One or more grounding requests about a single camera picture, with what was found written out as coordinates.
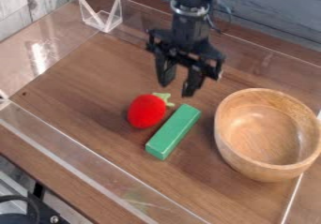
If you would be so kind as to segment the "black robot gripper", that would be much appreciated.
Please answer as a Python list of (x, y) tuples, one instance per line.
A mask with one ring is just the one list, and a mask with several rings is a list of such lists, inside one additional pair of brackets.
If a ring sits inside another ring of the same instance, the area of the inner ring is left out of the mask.
[(221, 78), (226, 56), (211, 46), (211, 28), (209, 16), (195, 18), (174, 14), (170, 29), (148, 30), (147, 50), (154, 53), (159, 84), (170, 85), (177, 65), (189, 69), (182, 97), (194, 95), (206, 78)]

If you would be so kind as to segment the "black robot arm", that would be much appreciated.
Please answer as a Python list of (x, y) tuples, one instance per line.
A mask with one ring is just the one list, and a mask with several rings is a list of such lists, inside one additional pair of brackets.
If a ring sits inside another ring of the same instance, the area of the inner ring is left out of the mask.
[(226, 56), (210, 43), (214, 24), (214, 0), (170, 0), (173, 19), (170, 29), (151, 29), (147, 50), (154, 53), (159, 84), (166, 87), (175, 78), (177, 66), (189, 69), (182, 97), (191, 97), (205, 79), (218, 81)]

